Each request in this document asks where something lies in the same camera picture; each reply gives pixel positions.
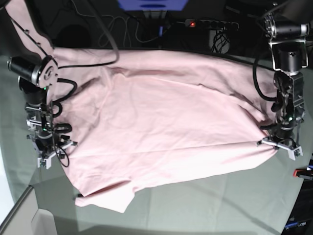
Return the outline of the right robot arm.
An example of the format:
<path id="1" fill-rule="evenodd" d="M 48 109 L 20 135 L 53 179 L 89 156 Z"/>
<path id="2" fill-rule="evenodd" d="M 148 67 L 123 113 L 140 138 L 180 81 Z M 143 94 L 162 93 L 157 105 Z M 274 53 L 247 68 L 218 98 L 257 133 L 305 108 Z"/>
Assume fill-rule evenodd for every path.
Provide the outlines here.
<path id="1" fill-rule="evenodd" d="M 0 53 L 8 56 L 8 70 L 18 75 L 18 86 L 25 98 L 27 138 L 37 152 L 37 167 L 50 169 L 52 158 L 68 158 L 66 149 L 76 146 L 67 135 L 69 123 L 54 123 L 63 111 L 62 101 L 77 89 L 77 83 L 59 77 L 58 65 L 9 13 L 13 1 L 0 2 Z"/>

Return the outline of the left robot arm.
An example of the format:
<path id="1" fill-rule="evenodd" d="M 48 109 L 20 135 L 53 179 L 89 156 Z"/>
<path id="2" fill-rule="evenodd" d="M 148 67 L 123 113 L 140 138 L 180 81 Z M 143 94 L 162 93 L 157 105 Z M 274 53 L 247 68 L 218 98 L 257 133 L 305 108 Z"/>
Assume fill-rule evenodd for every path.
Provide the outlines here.
<path id="1" fill-rule="evenodd" d="M 254 86 L 263 100 L 272 102 L 271 111 L 275 113 L 274 123 L 261 127 L 268 131 L 268 136 L 257 144 L 286 150 L 289 158 L 295 161 L 303 155 L 300 134 L 297 133 L 294 139 L 293 131 L 300 130 L 305 115 L 301 70 L 309 65 L 306 38 L 313 20 L 313 2 L 287 0 L 264 13 L 261 20 L 268 37 L 276 96 L 266 96 L 260 90 L 256 73 L 259 59 L 256 58 L 252 72 Z"/>

